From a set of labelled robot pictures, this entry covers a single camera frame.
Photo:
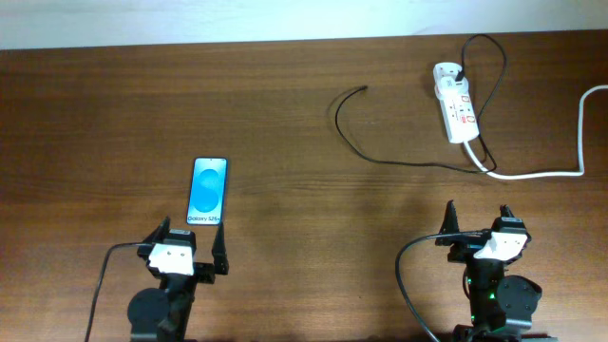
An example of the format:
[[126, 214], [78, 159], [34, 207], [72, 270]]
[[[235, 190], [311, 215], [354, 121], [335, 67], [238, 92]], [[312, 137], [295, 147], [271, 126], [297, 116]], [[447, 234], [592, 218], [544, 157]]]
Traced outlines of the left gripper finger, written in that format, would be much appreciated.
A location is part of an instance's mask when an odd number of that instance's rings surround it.
[[224, 225], [221, 222], [218, 226], [214, 243], [212, 246], [212, 256], [216, 275], [229, 274], [229, 261], [224, 238]]
[[170, 221], [171, 221], [170, 217], [165, 217], [161, 221], [159, 226], [151, 234], [149, 234], [142, 241], [142, 243], [146, 243], [146, 244], [161, 243], [165, 239], [165, 236], [167, 235], [167, 233], [169, 232]]

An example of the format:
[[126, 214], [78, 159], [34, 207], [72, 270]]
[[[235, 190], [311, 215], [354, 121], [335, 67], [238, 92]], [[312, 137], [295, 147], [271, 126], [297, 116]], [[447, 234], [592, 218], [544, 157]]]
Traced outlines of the blue Galaxy smartphone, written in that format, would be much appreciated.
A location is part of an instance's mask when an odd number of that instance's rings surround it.
[[228, 160], [200, 157], [194, 160], [186, 223], [219, 225], [228, 176]]

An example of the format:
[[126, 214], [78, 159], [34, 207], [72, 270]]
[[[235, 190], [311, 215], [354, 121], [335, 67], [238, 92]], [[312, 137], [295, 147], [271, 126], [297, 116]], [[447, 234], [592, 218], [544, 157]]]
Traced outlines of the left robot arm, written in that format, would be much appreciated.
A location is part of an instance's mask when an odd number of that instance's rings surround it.
[[219, 224], [211, 263], [195, 261], [196, 234], [172, 229], [170, 218], [148, 235], [137, 255], [160, 285], [136, 293], [127, 308], [132, 341], [183, 341], [200, 284], [213, 284], [229, 273], [224, 226]]

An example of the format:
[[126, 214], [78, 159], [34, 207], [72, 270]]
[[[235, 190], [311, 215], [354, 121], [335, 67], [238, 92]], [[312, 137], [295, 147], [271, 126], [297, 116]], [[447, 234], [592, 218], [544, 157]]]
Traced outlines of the white charger plug adapter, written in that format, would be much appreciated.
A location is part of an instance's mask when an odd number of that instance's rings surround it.
[[438, 100], [465, 95], [469, 90], [469, 82], [466, 77], [457, 81], [455, 77], [443, 76], [436, 80], [435, 95]]

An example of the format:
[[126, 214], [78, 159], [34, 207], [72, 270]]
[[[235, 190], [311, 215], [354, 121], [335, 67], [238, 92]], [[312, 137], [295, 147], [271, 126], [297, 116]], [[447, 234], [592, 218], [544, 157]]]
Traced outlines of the white power strip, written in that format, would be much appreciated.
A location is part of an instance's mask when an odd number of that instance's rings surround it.
[[[456, 63], [442, 62], [432, 70], [433, 80], [443, 76], [455, 77], [462, 80], [462, 67]], [[450, 143], [467, 143], [479, 136], [479, 127], [474, 114], [472, 101], [468, 93], [456, 97], [438, 100], [446, 127], [447, 139]]]

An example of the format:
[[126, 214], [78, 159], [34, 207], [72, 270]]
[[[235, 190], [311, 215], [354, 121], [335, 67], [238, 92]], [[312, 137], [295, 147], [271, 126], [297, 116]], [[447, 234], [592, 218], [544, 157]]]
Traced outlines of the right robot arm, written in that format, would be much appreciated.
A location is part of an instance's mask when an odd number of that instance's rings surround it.
[[471, 324], [458, 325], [454, 341], [521, 341], [532, 327], [532, 314], [542, 298], [542, 287], [520, 275], [507, 275], [506, 268], [523, 256], [531, 236], [523, 221], [506, 205], [491, 227], [464, 232], [459, 229], [456, 209], [450, 200], [437, 246], [448, 246], [447, 260], [463, 263], [464, 287]]

